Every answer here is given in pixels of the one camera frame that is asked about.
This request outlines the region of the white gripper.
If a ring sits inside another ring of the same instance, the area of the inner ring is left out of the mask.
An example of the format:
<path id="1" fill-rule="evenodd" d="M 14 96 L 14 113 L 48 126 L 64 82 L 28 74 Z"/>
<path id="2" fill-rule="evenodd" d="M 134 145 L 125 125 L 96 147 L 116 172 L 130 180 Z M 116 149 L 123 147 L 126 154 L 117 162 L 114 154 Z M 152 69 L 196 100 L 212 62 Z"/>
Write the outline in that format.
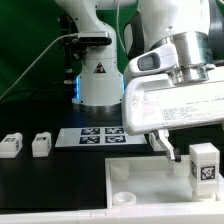
<path id="1" fill-rule="evenodd" d="M 208 75 L 206 82 L 180 86 L 167 74 L 133 79 L 122 100 L 125 131 L 129 135 L 153 133 L 166 158 L 180 162 L 180 152 L 169 142 L 168 130 L 224 121 L 224 70 L 211 70 Z"/>

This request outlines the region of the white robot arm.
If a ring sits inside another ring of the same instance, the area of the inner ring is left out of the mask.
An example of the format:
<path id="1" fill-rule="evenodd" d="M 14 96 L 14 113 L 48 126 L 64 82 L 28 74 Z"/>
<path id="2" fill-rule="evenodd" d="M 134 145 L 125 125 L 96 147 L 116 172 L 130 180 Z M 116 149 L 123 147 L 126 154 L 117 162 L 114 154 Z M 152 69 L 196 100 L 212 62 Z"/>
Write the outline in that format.
<path id="1" fill-rule="evenodd" d="M 154 135 L 224 121 L 224 0 L 55 0 L 75 22 L 76 102 L 121 107 L 125 131 Z"/>

